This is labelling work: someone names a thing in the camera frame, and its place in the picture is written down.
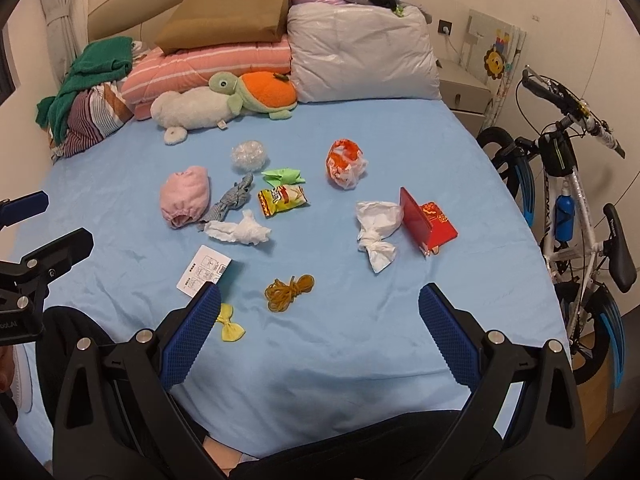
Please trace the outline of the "yellow bow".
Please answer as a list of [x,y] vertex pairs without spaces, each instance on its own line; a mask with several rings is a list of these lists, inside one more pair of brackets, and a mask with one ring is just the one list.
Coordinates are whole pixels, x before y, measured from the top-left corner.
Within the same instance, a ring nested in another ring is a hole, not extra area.
[[221,340],[224,342],[237,342],[244,335],[244,328],[232,320],[233,307],[231,304],[221,304],[216,322],[221,325]]

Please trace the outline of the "red envelope packet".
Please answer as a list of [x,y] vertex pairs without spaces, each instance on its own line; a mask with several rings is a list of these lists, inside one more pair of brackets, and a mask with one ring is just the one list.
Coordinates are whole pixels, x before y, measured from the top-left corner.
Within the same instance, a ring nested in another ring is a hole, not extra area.
[[455,240],[458,231],[435,202],[419,205],[406,188],[399,191],[402,223],[425,257],[437,255],[440,248]]

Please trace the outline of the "white tissue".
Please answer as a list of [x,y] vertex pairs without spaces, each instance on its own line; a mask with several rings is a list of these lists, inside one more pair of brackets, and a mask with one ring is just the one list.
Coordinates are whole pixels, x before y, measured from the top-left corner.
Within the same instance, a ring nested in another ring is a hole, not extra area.
[[270,241],[271,230],[261,226],[255,219],[253,211],[242,210],[240,222],[212,220],[204,226],[205,234],[220,242],[242,245],[259,245]]

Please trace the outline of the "pink fabric pouch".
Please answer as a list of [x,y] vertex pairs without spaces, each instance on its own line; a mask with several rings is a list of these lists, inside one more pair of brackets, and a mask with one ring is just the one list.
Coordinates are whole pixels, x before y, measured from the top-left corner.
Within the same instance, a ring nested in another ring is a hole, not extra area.
[[209,206],[207,170],[191,166],[171,174],[160,188],[160,213],[171,229],[198,222]]

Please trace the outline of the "grey quilted cloth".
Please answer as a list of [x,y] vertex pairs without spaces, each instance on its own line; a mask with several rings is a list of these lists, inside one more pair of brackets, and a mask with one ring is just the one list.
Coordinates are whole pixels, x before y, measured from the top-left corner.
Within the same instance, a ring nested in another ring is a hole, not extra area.
[[203,217],[198,220],[196,228],[203,231],[208,222],[218,221],[224,222],[230,210],[241,209],[250,200],[250,188],[252,187],[254,177],[246,174],[239,182],[235,182],[232,188],[210,206]]

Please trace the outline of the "yellow chips bag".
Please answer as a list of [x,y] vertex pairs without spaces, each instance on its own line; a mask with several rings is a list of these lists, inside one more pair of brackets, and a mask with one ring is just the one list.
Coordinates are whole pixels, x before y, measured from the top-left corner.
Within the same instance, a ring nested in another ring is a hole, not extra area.
[[265,188],[258,192],[257,198],[262,214],[266,218],[308,205],[304,188],[299,184],[282,184],[275,188]]

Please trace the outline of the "green paper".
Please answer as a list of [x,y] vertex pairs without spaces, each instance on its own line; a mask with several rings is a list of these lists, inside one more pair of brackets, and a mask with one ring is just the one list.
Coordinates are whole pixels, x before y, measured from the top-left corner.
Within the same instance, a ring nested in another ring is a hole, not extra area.
[[302,172],[294,168],[265,170],[262,172],[262,178],[273,188],[277,188],[280,185],[296,185],[306,182],[302,177]]

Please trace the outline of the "orange plastic bag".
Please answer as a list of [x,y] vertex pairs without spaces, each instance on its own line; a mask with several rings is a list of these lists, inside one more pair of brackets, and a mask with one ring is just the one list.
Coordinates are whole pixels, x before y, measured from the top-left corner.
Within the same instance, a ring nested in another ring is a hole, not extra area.
[[367,166],[368,161],[363,157],[361,148],[349,139],[334,141],[326,155],[326,174],[343,190],[356,188]]

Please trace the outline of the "white printed card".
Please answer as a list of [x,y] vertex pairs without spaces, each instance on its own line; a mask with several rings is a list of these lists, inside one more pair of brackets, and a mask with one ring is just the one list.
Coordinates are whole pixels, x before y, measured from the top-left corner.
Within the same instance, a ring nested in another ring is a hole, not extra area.
[[179,292],[193,298],[207,282],[217,284],[232,263],[228,256],[202,245],[176,285]]

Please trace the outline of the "white bicycle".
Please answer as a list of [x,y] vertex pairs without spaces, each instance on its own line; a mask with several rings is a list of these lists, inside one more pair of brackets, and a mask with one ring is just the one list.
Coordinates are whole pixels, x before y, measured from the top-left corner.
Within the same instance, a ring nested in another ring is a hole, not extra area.
[[492,166],[520,201],[527,223],[535,220],[536,186],[530,164],[540,160],[544,184],[540,250],[558,297],[570,355],[577,361],[574,378],[578,384],[588,382],[611,359],[613,385],[619,387],[625,374],[626,334],[620,309],[599,275],[608,272],[617,289],[626,294],[637,281],[638,270],[611,203],[603,207],[608,236],[597,237],[572,140],[591,136],[617,155],[625,151],[608,123],[564,84],[531,67],[524,68],[519,84],[555,106],[561,118],[544,127],[534,140],[514,138],[497,126],[482,130],[476,140],[481,148],[491,149]]

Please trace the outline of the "light blue bed sheet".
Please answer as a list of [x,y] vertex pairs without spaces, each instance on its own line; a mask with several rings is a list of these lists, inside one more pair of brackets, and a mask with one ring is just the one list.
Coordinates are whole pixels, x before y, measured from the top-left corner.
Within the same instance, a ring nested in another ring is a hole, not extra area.
[[[326,174],[326,155],[340,139],[356,142],[368,161],[352,190]],[[210,242],[194,226],[171,229],[160,213],[167,178],[202,166],[219,197],[236,180],[231,150],[246,140],[262,142],[273,167],[302,172],[308,205],[268,219],[270,241],[258,246]],[[518,344],[565,336],[532,231],[475,139],[439,101],[302,105],[287,120],[245,116],[176,146],[154,122],[130,122],[57,162],[44,188],[49,208],[18,228],[12,255],[90,231],[90,257],[53,282],[48,305],[86,312],[117,341],[186,304],[176,285],[202,245],[232,259],[219,287],[245,335],[224,342],[213,330],[174,395],[215,440],[253,457],[398,414],[461,408],[468,390],[418,312],[427,283]],[[375,274],[358,250],[356,205],[399,205],[401,188],[419,205],[435,202],[458,237],[425,257],[401,223],[387,239],[394,262]],[[269,311],[265,289],[304,274],[314,277],[312,291],[284,312]]]

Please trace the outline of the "pink striped quilt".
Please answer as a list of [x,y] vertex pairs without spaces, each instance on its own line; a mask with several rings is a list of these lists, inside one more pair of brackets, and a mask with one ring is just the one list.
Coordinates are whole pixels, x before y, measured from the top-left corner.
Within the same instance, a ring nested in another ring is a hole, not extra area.
[[137,120],[151,117],[151,104],[164,92],[186,92],[207,87],[216,73],[241,76],[267,72],[287,74],[291,69],[288,37],[262,44],[223,44],[165,54],[160,47],[151,50],[122,81],[120,94]]

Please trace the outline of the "white curtain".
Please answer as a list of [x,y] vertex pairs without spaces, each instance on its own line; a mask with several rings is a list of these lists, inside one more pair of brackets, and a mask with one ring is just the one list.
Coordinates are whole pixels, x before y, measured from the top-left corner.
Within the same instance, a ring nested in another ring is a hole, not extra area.
[[40,0],[52,73],[60,86],[88,44],[88,0]]

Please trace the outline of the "white nightstand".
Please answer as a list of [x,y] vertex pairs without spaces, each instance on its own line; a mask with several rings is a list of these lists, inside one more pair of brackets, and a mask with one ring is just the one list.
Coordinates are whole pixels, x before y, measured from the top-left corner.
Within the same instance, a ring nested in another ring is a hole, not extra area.
[[442,60],[437,64],[442,100],[464,128],[477,136],[491,101],[489,88],[454,62]]

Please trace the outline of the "lion picture book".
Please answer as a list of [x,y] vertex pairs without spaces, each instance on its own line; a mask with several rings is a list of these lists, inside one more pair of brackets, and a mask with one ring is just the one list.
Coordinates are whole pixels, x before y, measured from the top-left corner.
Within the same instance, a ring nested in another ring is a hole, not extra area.
[[527,32],[521,27],[474,9],[469,12],[461,63],[491,93],[483,128],[498,122],[526,38]]

